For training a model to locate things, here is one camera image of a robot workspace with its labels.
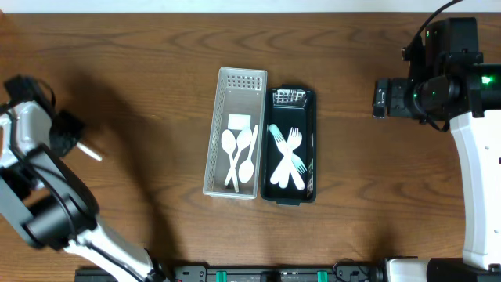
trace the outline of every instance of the table surface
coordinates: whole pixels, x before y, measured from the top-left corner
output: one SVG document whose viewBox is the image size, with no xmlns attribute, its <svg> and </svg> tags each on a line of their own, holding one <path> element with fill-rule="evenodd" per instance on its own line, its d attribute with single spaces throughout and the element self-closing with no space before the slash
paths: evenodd
<svg viewBox="0 0 501 282">
<path fill-rule="evenodd" d="M 163 262 L 332 265 L 390 255 L 461 256 L 464 207 L 450 133 L 371 116 L 374 82 L 405 77 L 400 58 L 427 14 L 7 15 L 0 78 L 31 74 L 106 155 L 65 163 L 102 217 Z M 501 19 L 475 15 L 486 62 L 501 60 Z M 318 95 L 314 204 L 202 194 L 220 67 L 268 71 L 268 87 Z M 28 247 L 0 219 L 0 280 L 72 281 L 92 264 Z"/>
</svg>

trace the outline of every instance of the green led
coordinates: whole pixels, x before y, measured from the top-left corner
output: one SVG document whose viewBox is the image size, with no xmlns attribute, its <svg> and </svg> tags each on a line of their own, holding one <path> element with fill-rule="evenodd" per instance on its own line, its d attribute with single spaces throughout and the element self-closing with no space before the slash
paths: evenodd
<svg viewBox="0 0 501 282">
<path fill-rule="evenodd" d="M 483 84 L 489 84 L 491 82 L 494 82 L 494 78 L 493 77 L 482 77 L 482 83 Z"/>
</svg>

